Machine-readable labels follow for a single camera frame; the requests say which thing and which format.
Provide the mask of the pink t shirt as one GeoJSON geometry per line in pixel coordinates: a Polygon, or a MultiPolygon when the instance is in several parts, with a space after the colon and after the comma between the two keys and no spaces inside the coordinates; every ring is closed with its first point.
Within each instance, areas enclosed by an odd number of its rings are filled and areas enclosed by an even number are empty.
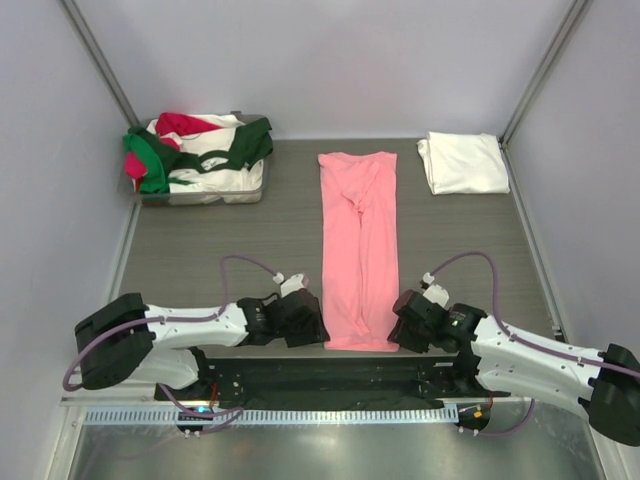
{"type": "Polygon", "coordinates": [[[397,155],[318,156],[323,216],[322,313],[330,350],[395,352],[399,296],[397,155]]]}

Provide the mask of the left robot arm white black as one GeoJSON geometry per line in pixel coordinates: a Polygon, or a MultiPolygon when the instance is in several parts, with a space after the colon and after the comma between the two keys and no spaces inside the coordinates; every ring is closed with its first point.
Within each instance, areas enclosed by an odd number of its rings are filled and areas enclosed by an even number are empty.
{"type": "Polygon", "coordinates": [[[70,371],[80,381],[66,379],[68,391],[126,380],[182,390],[202,378],[204,346],[265,346],[281,339],[295,348],[330,338],[320,302],[307,289],[212,308],[165,308],[127,293],[79,322],[74,334],[78,357],[70,371]]]}

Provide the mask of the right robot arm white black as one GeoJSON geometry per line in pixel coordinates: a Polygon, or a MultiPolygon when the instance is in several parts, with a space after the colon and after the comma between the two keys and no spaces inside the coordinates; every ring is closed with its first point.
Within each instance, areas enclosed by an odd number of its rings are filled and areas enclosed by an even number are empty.
{"type": "Polygon", "coordinates": [[[453,354],[459,391],[528,397],[588,421],[617,443],[639,444],[639,361],[617,344],[577,347],[500,322],[469,305],[447,306],[428,293],[404,292],[389,341],[415,353],[453,354]]]}

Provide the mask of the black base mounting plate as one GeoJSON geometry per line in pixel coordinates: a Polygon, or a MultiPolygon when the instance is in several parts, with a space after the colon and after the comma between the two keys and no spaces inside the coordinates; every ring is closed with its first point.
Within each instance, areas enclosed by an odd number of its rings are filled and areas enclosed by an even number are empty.
{"type": "Polygon", "coordinates": [[[446,399],[489,395],[451,357],[210,359],[175,399],[223,409],[391,411],[436,409],[446,399]]]}

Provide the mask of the white t shirt in bin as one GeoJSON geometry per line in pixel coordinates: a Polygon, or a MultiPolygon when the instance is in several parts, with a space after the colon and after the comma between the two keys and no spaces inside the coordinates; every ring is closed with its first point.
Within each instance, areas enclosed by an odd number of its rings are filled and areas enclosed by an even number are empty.
{"type": "MultiPolygon", "coordinates": [[[[245,123],[266,118],[261,115],[230,114],[245,123]]],[[[169,205],[196,205],[216,202],[255,203],[262,196],[265,163],[271,153],[255,163],[250,169],[218,170],[203,174],[194,170],[174,171],[167,179],[169,192],[152,194],[152,196],[169,205]]]]}

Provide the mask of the folded white t shirt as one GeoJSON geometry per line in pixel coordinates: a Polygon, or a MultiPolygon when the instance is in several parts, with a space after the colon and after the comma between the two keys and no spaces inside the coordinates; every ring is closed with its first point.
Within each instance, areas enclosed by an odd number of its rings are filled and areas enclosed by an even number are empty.
{"type": "Polygon", "coordinates": [[[433,195],[510,192],[507,169],[494,135],[429,132],[417,142],[417,151],[433,195]]]}

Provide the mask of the dark green t shirt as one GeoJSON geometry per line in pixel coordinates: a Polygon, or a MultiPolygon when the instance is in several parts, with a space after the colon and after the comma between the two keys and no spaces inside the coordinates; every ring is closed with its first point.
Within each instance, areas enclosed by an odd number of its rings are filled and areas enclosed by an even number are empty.
{"type": "MultiPolygon", "coordinates": [[[[192,115],[213,117],[218,115],[192,115]]],[[[218,116],[225,119],[225,128],[186,138],[181,150],[166,149],[163,160],[167,179],[177,170],[194,170],[199,174],[218,170],[239,171],[252,168],[273,150],[271,124],[266,118],[245,123],[236,116],[218,116]]]]}

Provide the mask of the clear plastic bin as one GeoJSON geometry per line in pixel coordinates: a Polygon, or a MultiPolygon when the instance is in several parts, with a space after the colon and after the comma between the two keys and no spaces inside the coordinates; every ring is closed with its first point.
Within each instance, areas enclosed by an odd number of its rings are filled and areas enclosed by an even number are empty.
{"type": "Polygon", "coordinates": [[[260,115],[164,112],[124,135],[124,173],[145,205],[256,203],[271,130],[260,115]]]}

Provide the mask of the bright green t shirt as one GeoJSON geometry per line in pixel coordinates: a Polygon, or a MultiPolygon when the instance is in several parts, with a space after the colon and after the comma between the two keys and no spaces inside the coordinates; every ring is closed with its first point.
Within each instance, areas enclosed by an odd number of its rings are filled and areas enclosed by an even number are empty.
{"type": "Polygon", "coordinates": [[[124,172],[134,181],[142,194],[169,192],[163,160],[167,145],[145,129],[131,128],[123,137],[125,150],[124,172]]]}

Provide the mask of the red t shirt in bin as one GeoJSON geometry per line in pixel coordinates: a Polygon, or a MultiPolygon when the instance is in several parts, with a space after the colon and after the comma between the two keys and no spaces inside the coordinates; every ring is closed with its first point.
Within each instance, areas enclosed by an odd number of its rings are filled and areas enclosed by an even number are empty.
{"type": "Polygon", "coordinates": [[[218,131],[225,128],[225,119],[218,116],[202,117],[175,112],[164,112],[152,120],[145,129],[172,150],[181,150],[181,141],[195,138],[199,134],[218,131]]]}

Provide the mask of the right aluminium frame post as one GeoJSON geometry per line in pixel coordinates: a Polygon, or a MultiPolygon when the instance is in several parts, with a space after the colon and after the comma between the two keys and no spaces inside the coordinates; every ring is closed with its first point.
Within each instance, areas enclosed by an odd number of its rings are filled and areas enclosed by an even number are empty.
{"type": "Polygon", "coordinates": [[[516,134],[592,4],[591,0],[574,0],[570,3],[500,136],[501,146],[506,147],[516,134]]]}

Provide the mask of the aluminium frame post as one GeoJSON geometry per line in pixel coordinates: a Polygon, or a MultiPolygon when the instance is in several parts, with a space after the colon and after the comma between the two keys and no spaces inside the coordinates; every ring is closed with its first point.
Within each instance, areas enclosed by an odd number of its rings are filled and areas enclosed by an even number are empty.
{"type": "Polygon", "coordinates": [[[71,28],[80,40],[90,61],[96,68],[124,119],[130,126],[139,125],[140,120],[138,115],[135,113],[131,102],[77,2],[74,0],[59,0],[58,4],[65,13],[71,28]]]}
{"type": "Polygon", "coordinates": [[[591,0],[574,0],[570,3],[500,136],[501,146],[506,147],[516,134],[592,4],[591,0]]]}

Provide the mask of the left aluminium frame post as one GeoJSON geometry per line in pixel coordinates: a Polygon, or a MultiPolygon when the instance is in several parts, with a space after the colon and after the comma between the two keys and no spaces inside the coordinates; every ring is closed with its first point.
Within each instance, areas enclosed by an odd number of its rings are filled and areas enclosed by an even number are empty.
{"type": "Polygon", "coordinates": [[[65,13],[71,28],[80,40],[90,61],[96,68],[124,119],[130,126],[139,125],[140,120],[138,115],[135,113],[131,102],[77,2],[74,0],[59,0],[58,4],[65,13]]]}

